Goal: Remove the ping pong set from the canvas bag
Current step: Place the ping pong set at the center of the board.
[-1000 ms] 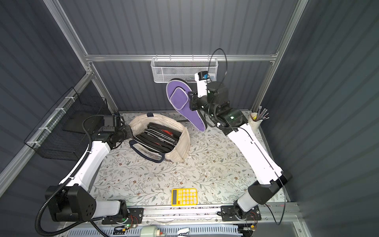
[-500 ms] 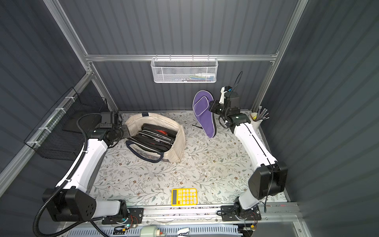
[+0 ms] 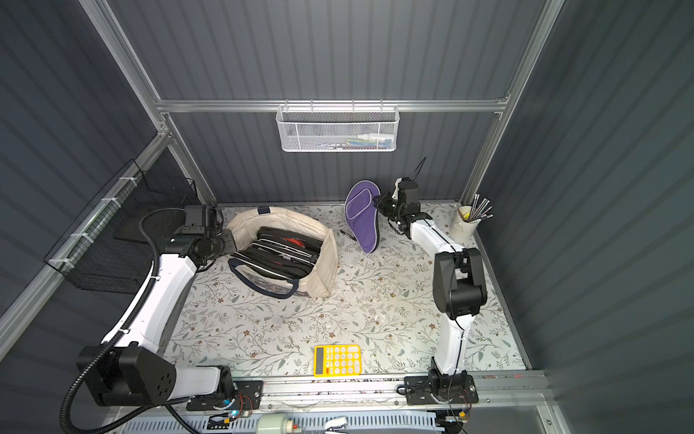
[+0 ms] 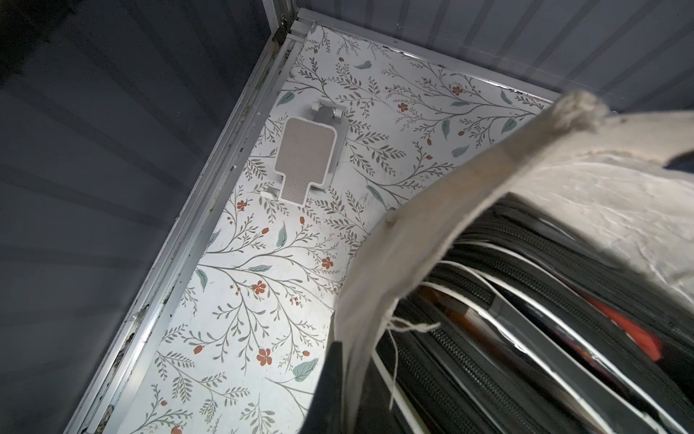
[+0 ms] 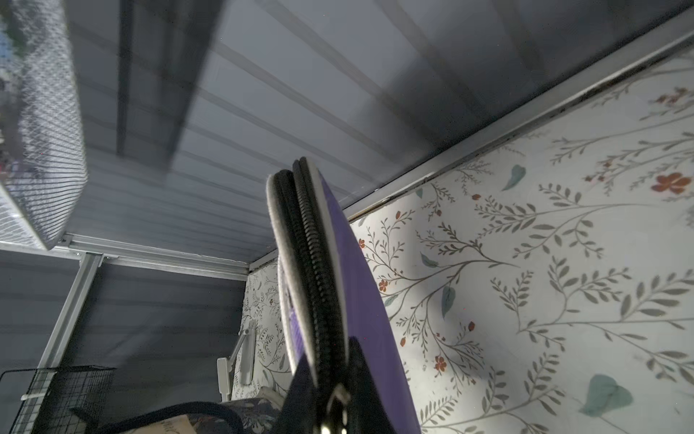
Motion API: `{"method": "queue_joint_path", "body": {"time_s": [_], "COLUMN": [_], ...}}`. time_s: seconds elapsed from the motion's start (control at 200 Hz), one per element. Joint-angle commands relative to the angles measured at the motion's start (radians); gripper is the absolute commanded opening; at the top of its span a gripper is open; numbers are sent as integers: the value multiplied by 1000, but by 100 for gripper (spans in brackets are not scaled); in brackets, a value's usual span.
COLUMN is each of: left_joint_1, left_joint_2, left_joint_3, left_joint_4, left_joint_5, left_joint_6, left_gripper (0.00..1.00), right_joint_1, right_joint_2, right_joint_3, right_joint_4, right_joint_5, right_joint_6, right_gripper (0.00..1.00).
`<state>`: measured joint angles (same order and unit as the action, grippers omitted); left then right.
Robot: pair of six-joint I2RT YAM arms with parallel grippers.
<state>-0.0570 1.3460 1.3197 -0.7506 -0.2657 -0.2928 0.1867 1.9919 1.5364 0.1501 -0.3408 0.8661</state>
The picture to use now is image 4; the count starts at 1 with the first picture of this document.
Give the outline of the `black zippered paddle case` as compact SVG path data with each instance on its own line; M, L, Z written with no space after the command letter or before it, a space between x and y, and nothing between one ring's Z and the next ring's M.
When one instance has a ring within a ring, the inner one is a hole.
M693 316L516 195L396 307L377 356L434 433L690 433Z

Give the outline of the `floral canvas tote bag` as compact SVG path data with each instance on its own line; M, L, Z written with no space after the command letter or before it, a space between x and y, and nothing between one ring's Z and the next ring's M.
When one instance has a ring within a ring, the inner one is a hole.
M426 330L397 318L397 305L507 195L615 256L693 316L692 113L617 115L574 92L389 212L363 244L333 319L333 342L343 344L341 433L434 433L377 345Z

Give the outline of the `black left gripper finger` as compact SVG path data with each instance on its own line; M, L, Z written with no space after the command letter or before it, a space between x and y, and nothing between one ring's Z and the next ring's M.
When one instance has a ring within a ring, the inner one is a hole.
M343 344L332 342L300 434L342 432Z

